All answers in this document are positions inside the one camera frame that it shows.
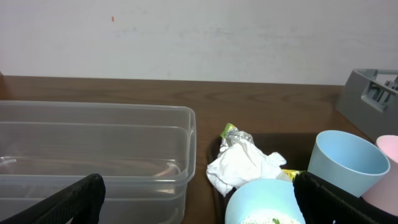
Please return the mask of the pink plastic cup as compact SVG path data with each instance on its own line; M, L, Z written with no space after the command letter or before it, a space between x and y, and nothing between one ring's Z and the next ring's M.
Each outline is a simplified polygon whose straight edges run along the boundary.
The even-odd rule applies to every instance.
M376 146L387 156L391 168L362 198L367 203L397 216L397 136L380 136L376 139Z

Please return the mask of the light blue plastic cup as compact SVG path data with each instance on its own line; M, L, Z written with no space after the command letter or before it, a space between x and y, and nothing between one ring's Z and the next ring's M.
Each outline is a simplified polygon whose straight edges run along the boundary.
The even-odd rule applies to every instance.
M344 131L320 132L307 171L361 197L391 168L387 156L369 141Z

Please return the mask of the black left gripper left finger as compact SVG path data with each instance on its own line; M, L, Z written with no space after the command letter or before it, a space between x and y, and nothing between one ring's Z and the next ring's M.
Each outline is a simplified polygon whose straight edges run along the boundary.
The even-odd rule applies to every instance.
M98 224L106 187L99 174L90 174L1 224Z

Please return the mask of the clear plastic bin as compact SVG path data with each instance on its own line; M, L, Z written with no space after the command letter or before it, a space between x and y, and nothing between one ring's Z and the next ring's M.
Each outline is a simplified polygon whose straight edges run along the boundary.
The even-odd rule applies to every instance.
M1 218L96 173L100 223L181 223L196 149L184 106L2 101Z

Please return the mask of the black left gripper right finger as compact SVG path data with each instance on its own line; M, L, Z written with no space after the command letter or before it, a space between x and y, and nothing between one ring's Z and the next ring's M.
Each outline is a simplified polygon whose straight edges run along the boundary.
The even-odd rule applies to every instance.
M397 224L391 215L333 184L303 171L293 180L306 224Z

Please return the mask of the dark brown serving tray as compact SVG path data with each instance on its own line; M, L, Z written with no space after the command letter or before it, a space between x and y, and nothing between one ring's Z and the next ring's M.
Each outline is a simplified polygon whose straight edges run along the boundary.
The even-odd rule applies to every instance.
M257 148L264 154L278 152L286 160L284 169L307 170L317 133L253 133ZM224 224L227 204L235 193L234 188L225 197L213 189L217 224Z

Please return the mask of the light blue rice bowl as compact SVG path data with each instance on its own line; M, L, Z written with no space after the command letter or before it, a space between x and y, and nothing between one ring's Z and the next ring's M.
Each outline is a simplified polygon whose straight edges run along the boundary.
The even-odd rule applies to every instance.
M232 194L225 223L305 223L294 194L293 183L257 179Z

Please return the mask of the green yellow foil wrapper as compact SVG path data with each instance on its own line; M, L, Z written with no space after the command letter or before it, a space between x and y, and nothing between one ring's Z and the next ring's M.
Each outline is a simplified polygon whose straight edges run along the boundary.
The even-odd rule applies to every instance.
M221 133L221 144L226 145L226 146L232 146L233 144L237 142L242 142L242 141L249 141L251 143L254 143L253 137L251 134L245 132L245 131L240 131L236 126L234 126L231 123L228 123L224 129L224 131ZM287 180L289 182L293 181L297 175L301 173L300 170L290 170L290 169L282 169L282 173L277 176L276 179L281 179L281 180Z

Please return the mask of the white paper napkin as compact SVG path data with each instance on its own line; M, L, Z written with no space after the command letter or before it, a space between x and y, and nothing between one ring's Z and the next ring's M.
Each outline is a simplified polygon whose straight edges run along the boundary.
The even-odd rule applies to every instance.
M207 165L206 175L210 183L226 196L233 188L256 179L276 179L287 161L278 152L268 156L249 141L232 146L222 145L217 158Z

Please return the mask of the grey dishwasher rack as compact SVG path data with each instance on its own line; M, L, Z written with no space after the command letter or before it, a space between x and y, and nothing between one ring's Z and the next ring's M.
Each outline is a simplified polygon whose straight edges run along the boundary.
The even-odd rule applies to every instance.
M397 134L397 79L383 83L376 80L379 75L393 77L397 70L352 70L336 103L336 109L373 141Z

